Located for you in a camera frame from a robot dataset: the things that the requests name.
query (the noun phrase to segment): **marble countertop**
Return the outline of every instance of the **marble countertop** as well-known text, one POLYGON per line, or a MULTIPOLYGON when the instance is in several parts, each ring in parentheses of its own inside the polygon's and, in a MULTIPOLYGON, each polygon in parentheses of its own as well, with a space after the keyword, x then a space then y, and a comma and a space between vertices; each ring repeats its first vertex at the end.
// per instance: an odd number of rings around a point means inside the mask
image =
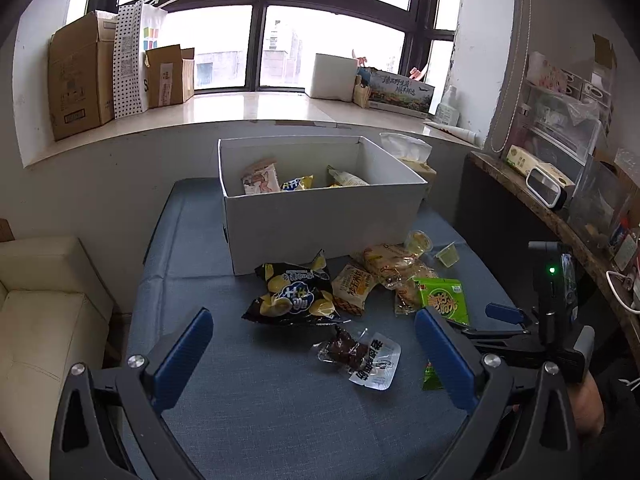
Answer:
POLYGON ((511 169, 502 160, 479 152, 471 152, 468 157, 478 168, 497 180, 533 214, 540 218, 561 242, 571 246, 575 259, 580 262, 584 270, 591 276, 591 279, 596 283, 613 313, 618 318, 636 365, 640 369, 640 321, 638 316, 626 311, 614 298, 605 276, 607 270, 615 270, 609 260, 604 256, 594 254, 563 219, 530 193, 524 177, 511 169))
POLYGON ((374 128, 415 136, 437 138, 472 146, 455 136, 434 130, 422 119, 384 110, 361 108, 354 103, 312 99, 300 92, 219 92, 199 94, 181 105, 153 108, 123 117, 66 139, 52 142, 27 163, 27 166, 59 153, 124 135, 147 130, 197 123, 231 121, 300 124, 325 128, 374 128))

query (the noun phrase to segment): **black chip bag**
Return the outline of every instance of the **black chip bag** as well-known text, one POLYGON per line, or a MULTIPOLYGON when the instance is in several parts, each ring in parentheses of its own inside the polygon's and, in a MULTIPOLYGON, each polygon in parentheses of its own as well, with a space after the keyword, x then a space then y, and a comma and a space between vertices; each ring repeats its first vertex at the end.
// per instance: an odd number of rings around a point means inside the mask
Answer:
POLYGON ((331 277, 320 251, 311 267, 277 263, 255 269, 269 290, 253 300, 243 319, 272 325, 332 325, 343 320, 335 311, 331 277))

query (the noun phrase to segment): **window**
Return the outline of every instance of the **window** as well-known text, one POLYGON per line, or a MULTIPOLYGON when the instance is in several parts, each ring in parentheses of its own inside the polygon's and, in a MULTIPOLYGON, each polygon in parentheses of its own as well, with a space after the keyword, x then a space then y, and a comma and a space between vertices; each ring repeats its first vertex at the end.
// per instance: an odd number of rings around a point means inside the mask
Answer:
MULTIPOLYGON (((86 2, 89 10, 117 12, 136 0, 75 1, 76 9, 86 2)), ((459 6, 460 0, 177 0, 165 7, 158 41, 195 48, 199 91, 300 90, 315 54, 353 53, 367 66, 401 75, 423 68, 420 75, 436 88, 435 110, 459 6)))

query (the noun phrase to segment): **blue gripper pad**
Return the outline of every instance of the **blue gripper pad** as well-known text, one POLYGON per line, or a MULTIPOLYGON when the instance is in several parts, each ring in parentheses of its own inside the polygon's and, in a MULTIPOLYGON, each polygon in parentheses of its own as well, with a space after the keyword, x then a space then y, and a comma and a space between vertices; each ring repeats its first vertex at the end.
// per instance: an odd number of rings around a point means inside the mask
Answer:
MULTIPOLYGON (((439 314, 436 311, 432 314, 426 308, 419 310, 415 314, 415 335, 447 390, 451 402, 470 415, 478 405, 475 376, 434 316, 439 314)), ((449 330, 453 337, 457 336, 453 329, 449 330)))
POLYGON ((203 308, 153 375, 154 396, 151 405, 158 415, 176 405, 212 336, 213 318, 203 308))
POLYGON ((491 319, 497 319, 498 321, 504 321, 505 323, 511 323, 512 325, 518 325, 525 321, 522 311, 514 306, 489 303, 484 308, 484 313, 491 319))

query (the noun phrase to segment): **white plastic bottle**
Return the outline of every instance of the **white plastic bottle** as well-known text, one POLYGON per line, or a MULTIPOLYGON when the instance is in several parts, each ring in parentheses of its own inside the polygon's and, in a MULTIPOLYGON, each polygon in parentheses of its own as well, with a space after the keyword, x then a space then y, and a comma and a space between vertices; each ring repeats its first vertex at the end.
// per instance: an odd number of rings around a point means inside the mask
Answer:
POLYGON ((436 108, 435 122, 455 126, 459 117, 460 112, 456 109, 456 87, 450 85, 436 108))

